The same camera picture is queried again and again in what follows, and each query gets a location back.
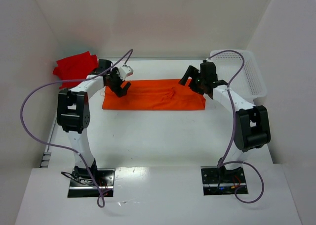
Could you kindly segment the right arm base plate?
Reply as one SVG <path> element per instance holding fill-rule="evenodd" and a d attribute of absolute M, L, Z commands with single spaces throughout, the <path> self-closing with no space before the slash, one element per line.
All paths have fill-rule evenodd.
<path fill-rule="evenodd" d="M 242 167 L 227 170 L 225 167 L 201 167 L 201 179 L 204 196 L 248 194 L 244 170 Z"/>

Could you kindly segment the orange t shirt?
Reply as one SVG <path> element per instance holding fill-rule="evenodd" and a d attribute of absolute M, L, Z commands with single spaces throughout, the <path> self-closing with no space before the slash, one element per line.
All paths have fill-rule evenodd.
<path fill-rule="evenodd" d="M 204 110 L 204 96 L 178 84 L 178 79 L 132 80 L 127 94 L 118 97 L 105 88 L 103 110 L 197 111 Z"/>

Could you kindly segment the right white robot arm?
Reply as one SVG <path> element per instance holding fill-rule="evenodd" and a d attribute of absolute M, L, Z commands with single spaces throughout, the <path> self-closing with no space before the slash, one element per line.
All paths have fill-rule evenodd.
<path fill-rule="evenodd" d="M 271 140 L 268 111 L 242 98 L 230 86 L 231 82 L 218 79 L 213 62 L 204 61 L 200 68 L 188 66 L 180 85 L 207 95 L 217 101 L 233 116 L 233 129 L 229 145 L 218 161 L 218 174 L 235 171 L 255 151 Z"/>

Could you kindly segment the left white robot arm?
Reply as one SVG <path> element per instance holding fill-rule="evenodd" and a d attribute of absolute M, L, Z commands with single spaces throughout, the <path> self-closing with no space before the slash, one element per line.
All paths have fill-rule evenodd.
<path fill-rule="evenodd" d="M 92 185 L 93 180 L 98 179 L 96 160 L 87 136 L 87 127 L 91 121 L 89 99 L 104 87 L 112 90 L 118 97 L 127 95 L 131 83 L 125 80 L 132 74 L 133 69 L 126 64 L 114 67 L 111 61 L 101 59 L 98 67 L 86 76 L 86 81 L 71 89 L 59 91 L 57 123 L 67 134 L 71 149 L 75 150 L 74 170 L 71 174 L 63 175 L 86 185 Z"/>

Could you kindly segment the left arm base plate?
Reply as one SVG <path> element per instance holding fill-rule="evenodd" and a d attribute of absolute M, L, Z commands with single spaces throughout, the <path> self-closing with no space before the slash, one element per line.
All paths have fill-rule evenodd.
<path fill-rule="evenodd" d="M 74 170 L 72 173 L 62 172 L 61 174 L 70 179 L 68 198 L 92 198 L 99 196 L 99 192 L 89 175 L 79 176 Z M 113 197 L 114 179 L 114 169 L 99 169 L 96 173 L 95 180 L 104 197 Z"/>

